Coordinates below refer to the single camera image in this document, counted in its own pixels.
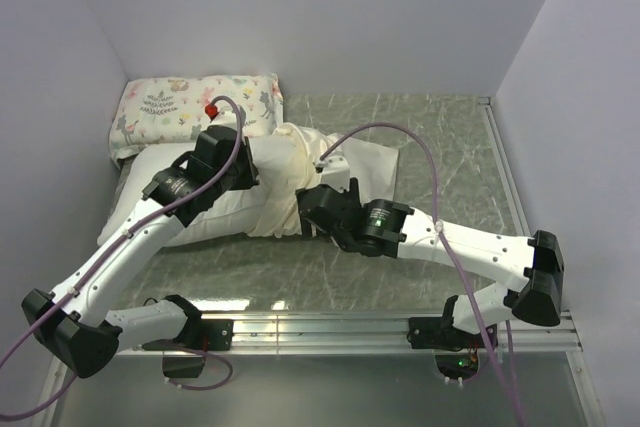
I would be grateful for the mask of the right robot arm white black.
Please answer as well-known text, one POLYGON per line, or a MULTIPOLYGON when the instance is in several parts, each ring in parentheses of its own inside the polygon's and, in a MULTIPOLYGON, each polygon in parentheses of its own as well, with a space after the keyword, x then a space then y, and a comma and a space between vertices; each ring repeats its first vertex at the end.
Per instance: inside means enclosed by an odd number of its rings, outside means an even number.
POLYGON ((491 280, 487 288, 448 298, 438 317, 410 318, 407 340, 414 349, 458 352, 495 341, 495 327, 511 320, 538 327, 561 322, 564 260, 550 232, 492 234, 390 200, 362 204, 356 182, 344 191, 324 184, 300 189, 296 200, 305 236, 325 235, 344 252, 460 266, 491 280))

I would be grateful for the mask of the cream pillowcase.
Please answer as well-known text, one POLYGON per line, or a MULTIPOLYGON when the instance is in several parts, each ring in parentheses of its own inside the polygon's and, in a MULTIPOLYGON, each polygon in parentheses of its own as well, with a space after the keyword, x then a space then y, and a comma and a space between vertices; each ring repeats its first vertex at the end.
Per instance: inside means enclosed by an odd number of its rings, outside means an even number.
POLYGON ((316 129, 284 123, 269 136, 249 140, 266 200, 246 230, 248 236, 299 235, 301 222, 295 197, 299 189, 328 184, 341 190, 355 178, 363 204, 394 197, 399 151, 351 137, 323 160, 321 155, 339 139, 337 133, 325 135, 316 129))

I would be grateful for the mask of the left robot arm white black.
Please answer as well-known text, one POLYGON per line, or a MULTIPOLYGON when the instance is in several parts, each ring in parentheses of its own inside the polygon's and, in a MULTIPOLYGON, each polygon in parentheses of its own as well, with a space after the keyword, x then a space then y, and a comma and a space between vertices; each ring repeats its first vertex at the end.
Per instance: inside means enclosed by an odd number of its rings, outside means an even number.
POLYGON ((155 341, 200 344, 201 311, 179 295, 147 307, 114 310, 124 288, 168 242, 224 193, 257 185, 250 148, 235 129, 212 126, 195 146, 157 172, 122 225, 51 292, 32 290, 22 309, 36 339, 80 378, 116 353, 155 341))

